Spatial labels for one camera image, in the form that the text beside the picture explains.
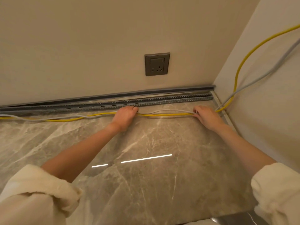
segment person's left hand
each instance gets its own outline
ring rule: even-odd
[[[119,131],[126,131],[138,111],[139,108],[136,106],[122,107],[115,114],[111,124],[116,126]]]

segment hand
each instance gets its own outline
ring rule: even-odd
[[[126,131],[138,110],[139,108],[136,106],[125,106],[120,108],[112,119],[111,125],[115,126],[118,131]]]
[[[209,130],[216,132],[222,126],[227,126],[218,113],[208,106],[195,106],[193,112],[198,113],[193,116]]]

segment gray marble surface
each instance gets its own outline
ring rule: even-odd
[[[197,104],[215,108],[213,101],[203,101],[141,107],[140,111],[191,110]],[[26,164],[42,165],[111,119],[1,121],[0,190]],[[172,156],[121,163],[168,154]],[[108,166],[92,168],[101,164]],[[250,176],[238,158],[193,117],[136,117],[74,184],[84,195],[67,224],[173,225],[247,211],[255,205]]]

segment electrical outlet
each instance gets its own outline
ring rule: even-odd
[[[145,55],[146,76],[168,74],[170,53]]]

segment wall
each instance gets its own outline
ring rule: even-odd
[[[212,84],[259,0],[1,0],[0,106]],[[144,54],[170,52],[145,77]]]
[[[261,0],[215,80],[224,100],[233,90],[236,69],[259,42],[300,24],[300,0]],[[270,69],[300,37],[300,29],[269,41],[242,67],[239,86]],[[300,170],[300,46],[272,76],[244,90],[228,108],[241,135],[274,159]]]

